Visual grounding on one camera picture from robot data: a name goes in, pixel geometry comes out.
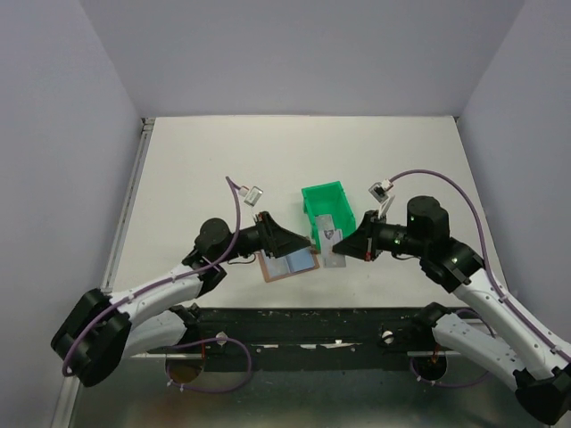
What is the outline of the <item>green plastic bin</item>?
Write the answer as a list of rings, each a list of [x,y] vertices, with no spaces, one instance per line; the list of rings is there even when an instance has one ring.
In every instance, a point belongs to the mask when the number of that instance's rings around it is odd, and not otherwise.
[[[304,187],[301,192],[302,208],[310,221],[312,238],[318,237],[317,216],[330,215],[344,236],[356,230],[356,220],[340,181]]]

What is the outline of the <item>tan leather card holder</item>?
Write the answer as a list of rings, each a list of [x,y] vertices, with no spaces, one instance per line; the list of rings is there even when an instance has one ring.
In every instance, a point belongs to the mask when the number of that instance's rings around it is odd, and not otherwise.
[[[266,277],[263,257],[267,258],[270,257],[267,256],[264,252],[261,252],[258,255],[258,260],[261,266],[261,273],[266,283],[276,282],[278,280],[282,280],[290,276],[296,276],[306,272],[310,272],[312,270],[319,269],[319,261],[317,259],[317,255],[311,251],[311,248],[306,248],[284,256],[286,257],[287,264],[289,266],[288,274],[284,276],[279,276],[277,278],[274,278],[273,280],[268,280],[268,278]]]

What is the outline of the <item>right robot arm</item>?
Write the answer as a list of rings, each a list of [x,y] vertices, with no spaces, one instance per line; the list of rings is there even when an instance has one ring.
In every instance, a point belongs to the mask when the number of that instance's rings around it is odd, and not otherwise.
[[[411,326],[412,342],[423,350],[438,343],[477,363],[514,391],[522,408],[543,424],[556,424],[569,411],[569,342],[499,284],[476,251],[451,237],[449,214],[435,198],[409,200],[404,226],[367,211],[356,231],[333,250],[364,261],[375,260],[383,251],[418,258],[430,280],[466,303],[499,336],[492,338],[431,304]]]

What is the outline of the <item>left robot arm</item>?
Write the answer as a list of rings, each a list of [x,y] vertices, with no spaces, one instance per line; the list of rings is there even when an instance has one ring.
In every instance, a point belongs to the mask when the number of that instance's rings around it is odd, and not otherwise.
[[[51,340],[63,375],[86,387],[97,385],[138,343],[141,326],[147,340],[158,340],[157,326],[169,325],[168,343],[190,351],[198,332],[172,309],[214,290],[227,275],[223,263],[257,252],[278,259],[308,248],[309,238],[281,227],[267,211],[255,215],[253,226],[236,231],[221,218],[206,220],[191,252],[165,277],[118,294],[92,289],[81,296]]]

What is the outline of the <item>silver VIP credit card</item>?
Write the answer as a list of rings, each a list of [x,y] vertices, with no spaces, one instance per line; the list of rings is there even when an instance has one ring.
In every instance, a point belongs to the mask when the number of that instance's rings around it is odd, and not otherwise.
[[[268,280],[273,280],[279,276],[284,276],[289,273],[289,266],[286,257],[282,258],[267,258],[263,257],[266,277]]]

